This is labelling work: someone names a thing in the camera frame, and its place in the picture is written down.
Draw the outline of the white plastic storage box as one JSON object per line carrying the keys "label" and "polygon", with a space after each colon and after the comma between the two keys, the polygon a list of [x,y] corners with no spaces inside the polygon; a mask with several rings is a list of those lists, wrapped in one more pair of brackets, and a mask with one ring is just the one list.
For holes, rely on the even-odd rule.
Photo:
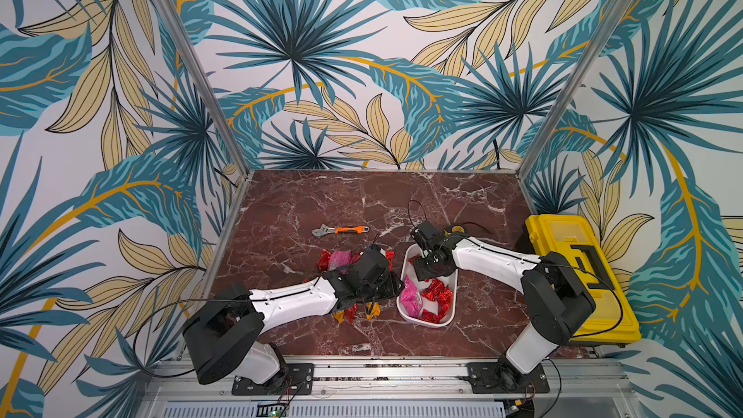
{"label": "white plastic storage box", "polygon": [[406,250],[402,266],[404,287],[396,300],[402,318],[430,328],[443,328],[455,317],[458,273],[450,276],[419,280],[413,261],[421,250],[413,244]]}

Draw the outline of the large yellow tea bag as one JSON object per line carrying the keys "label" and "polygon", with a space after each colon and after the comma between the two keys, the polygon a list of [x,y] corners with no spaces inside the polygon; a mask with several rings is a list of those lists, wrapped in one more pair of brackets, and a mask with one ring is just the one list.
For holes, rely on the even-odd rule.
{"label": "large yellow tea bag", "polygon": [[377,302],[370,302],[366,304],[366,319],[373,320],[380,316],[380,306]]}

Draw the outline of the magenta tea bag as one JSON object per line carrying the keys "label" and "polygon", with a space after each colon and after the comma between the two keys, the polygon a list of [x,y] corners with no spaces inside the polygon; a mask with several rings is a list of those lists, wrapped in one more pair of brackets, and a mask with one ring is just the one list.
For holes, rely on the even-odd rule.
{"label": "magenta tea bag", "polygon": [[328,270],[334,271],[352,263],[351,251],[334,251],[330,255]]}
{"label": "magenta tea bag", "polygon": [[423,312],[423,298],[416,284],[406,276],[404,278],[404,289],[400,294],[402,308],[409,317],[417,319]]}

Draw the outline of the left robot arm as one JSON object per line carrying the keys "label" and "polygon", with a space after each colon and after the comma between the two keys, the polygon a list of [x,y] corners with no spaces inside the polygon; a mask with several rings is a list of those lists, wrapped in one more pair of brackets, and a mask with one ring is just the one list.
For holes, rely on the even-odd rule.
{"label": "left robot arm", "polygon": [[326,271],[307,283],[247,290],[235,283],[207,301],[184,325],[183,337],[201,385],[225,377],[273,388],[286,380],[288,366],[278,348],[261,344],[264,333],[307,317],[323,317],[354,306],[398,297],[399,274],[377,246],[356,263]]}

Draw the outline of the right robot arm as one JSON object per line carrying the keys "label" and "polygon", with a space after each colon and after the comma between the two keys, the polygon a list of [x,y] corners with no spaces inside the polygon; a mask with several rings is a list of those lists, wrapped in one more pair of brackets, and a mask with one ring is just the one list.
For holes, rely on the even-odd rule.
{"label": "right robot arm", "polygon": [[425,221],[411,237],[421,254],[413,260],[420,280],[449,276],[458,270],[484,275],[520,292],[529,323],[497,365],[521,379],[570,340],[593,315],[596,302],[566,257],[540,257],[485,243],[465,231],[440,230]]}

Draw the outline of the red tea bag pile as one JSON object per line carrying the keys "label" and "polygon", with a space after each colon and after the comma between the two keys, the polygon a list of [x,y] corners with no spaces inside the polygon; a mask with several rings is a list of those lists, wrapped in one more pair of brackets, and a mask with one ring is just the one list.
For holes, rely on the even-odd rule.
{"label": "red tea bag pile", "polygon": [[441,321],[449,314],[454,302],[454,291],[439,279],[434,279],[431,284],[421,292],[425,301],[435,302],[437,308],[435,311],[423,309],[419,319],[423,321],[440,324]]}

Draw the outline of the yellow black toolbox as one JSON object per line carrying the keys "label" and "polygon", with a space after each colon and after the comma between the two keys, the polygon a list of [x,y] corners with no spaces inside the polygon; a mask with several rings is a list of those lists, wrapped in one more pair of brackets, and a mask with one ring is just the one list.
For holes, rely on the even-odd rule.
{"label": "yellow black toolbox", "polygon": [[526,230],[536,254],[565,257],[594,299],[596,309],[572,338],[574,343],[626,346],[640,340],[640,323],[586,218],[532,215]]}

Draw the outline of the orange handled adjustable wrench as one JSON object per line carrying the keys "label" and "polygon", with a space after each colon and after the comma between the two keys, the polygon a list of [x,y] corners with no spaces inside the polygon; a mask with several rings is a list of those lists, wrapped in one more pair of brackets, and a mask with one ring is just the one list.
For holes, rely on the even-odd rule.
{"label": "orange handled adjustable wrench", "polygon": [[323,237],[331,234],[363,234],[370,231],[368,226],[327,226],[323,224],[312,231],[313,236]]}

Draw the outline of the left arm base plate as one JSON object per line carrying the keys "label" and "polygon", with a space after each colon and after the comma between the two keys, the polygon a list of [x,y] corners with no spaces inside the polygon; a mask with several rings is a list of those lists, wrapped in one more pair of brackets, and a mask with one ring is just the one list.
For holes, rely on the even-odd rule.
{"label": "left arm base plate", "polygon": [[288,394],[294,396],[309,396],[313,390],[313,363],[290,363],[280,367],[280,371],[265,383],[255,383],[247,377],[236,377],[231,389],[232,396],[256,397],[279,396]]}

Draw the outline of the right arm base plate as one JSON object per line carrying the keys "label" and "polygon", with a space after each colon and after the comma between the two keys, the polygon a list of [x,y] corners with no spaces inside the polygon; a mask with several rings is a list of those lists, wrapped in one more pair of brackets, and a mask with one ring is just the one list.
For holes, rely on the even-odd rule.
{"label": "right arm base plate", "polygon": [[474,394],[546,394],[550,386],[542,365],[521,373],[507,362],[470,362],[466,379]]}

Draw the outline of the aluminium front rail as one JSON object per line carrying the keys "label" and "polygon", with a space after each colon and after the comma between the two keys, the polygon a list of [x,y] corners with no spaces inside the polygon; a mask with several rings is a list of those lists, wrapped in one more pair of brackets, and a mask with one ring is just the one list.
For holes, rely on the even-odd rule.
{"label": "aluminium front rail", "polygon": [[269,396],[237,396],[232,377],[201,385],[194,377],[156,379],[139,417],[640,417],[636,391],[619,363],[555,359],[544,363],[548,392],[476,394],[466,358],[290,356],[311,364],[299,381]]}

